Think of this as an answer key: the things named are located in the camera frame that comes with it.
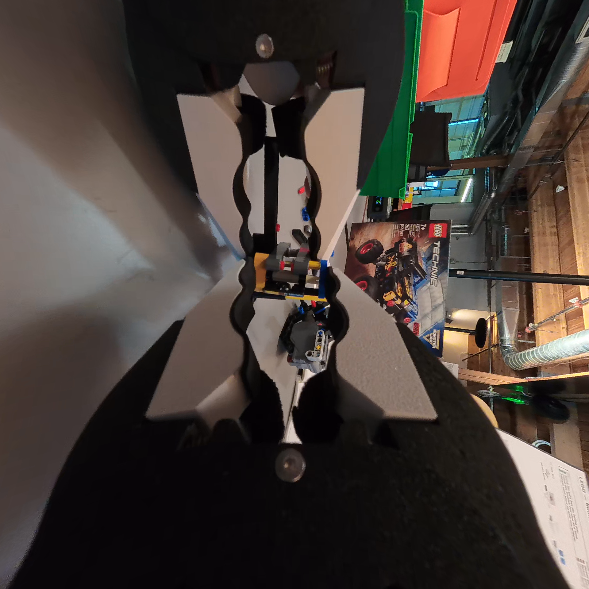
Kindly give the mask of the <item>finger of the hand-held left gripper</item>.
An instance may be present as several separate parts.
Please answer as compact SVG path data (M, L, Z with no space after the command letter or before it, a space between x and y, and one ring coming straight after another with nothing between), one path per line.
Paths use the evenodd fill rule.
M242 158L237 107L231 109L228 98L201 95L178 94L177 102L198 196L236 257L243 258L242 217L233 199L233 178Z
M293 229L303 229L302 208L309 205L317 258L329 258L356 205L359 188L360 139L364 89L332 91L307 87L301 139L303 160L280 158L277 221L279 241L288 241ZM298 194L304 180L317 181L319 195Z

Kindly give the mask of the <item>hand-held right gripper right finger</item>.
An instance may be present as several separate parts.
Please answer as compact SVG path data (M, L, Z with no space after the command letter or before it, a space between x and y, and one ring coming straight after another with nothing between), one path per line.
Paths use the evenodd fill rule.
M385 422L435 423L437 411L398 325L343 271L328 267L331 345L325 419L360 421L373 438Z

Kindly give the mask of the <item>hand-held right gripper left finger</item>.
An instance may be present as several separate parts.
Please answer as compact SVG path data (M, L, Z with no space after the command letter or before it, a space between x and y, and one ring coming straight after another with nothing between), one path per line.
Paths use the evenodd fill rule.
M244 338L231 315L244 269L245 260L187 313L146 411L150 421L195 418L212 429L224 419L238 421L246 409Z

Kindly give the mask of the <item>black yellow lego assembly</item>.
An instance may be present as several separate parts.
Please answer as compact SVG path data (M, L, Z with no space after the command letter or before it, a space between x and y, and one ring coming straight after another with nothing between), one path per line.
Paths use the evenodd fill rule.
M279 241L279 145L275 137L264 139L263 232L253 234L256 296L326 303L328 262L314 260L309 240L292 245Z

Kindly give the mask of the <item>grey black lego chassis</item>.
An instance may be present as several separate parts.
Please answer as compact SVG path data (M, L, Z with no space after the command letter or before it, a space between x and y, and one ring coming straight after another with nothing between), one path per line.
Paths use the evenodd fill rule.
M279 335L287 363L318 374L326 369L333 335L328 327L328 303L302 301L291 309Z

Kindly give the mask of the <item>pile of loose lego pieces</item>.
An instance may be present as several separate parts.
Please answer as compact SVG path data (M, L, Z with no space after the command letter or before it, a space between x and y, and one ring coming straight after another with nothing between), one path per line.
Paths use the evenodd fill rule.
M309 212L309 200L312 192L312 180L309 173L306 173L302 185L297 189L299 200L300 219L295 222L291 235L298 243L306 243L312 233L312 222Z

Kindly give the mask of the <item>printed toy set box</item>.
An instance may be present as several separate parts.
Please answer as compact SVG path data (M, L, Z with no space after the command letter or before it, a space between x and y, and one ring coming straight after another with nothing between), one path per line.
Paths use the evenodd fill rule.
M345 275L443 356L451 220L353 223Z

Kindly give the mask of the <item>orange plastic bin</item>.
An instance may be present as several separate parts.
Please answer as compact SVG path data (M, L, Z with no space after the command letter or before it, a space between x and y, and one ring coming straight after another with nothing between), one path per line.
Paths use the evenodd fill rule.
M416 102L482 95L517 1L424 1Z

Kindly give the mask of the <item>white task sheet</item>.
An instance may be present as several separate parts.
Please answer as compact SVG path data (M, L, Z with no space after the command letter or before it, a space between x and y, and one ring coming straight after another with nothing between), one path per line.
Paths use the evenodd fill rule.
M588 588L586 473L513 435L497 430L531 501L554 561L570 588Z

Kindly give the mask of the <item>silver ventilation duct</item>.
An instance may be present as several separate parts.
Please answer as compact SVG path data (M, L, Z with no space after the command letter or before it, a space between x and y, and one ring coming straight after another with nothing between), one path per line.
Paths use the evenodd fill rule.
M513 371L523 371L588 356L588 329L521 352L509 333L500 333L498 343L505 364Z

